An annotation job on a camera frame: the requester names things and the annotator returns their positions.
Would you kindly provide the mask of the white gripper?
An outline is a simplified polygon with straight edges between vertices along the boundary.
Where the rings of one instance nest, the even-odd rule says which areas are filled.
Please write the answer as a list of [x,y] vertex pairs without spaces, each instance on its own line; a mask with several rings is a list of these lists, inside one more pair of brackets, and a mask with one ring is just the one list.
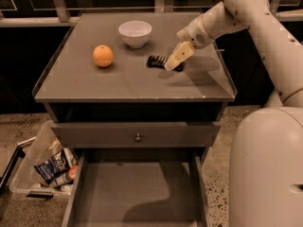
[[191,57],[194,54],[195,48],[202,49],[214,42],[205,30],[202,15],[199,15],[185,28],[178,31],[176,36],[182,43],[177,44],[165,62],[164,67],[168,71],[175,69],[179,64]]

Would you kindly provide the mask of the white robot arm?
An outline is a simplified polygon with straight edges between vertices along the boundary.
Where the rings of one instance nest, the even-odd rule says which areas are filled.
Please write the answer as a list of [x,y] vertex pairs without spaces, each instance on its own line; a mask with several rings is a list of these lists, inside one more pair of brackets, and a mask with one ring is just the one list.
[[224,34],[247,29],[280,104],[245,117],[229,167],[229,227],[303,227],[303,45],[268,0],[222,0],[177,34],[172,70]]

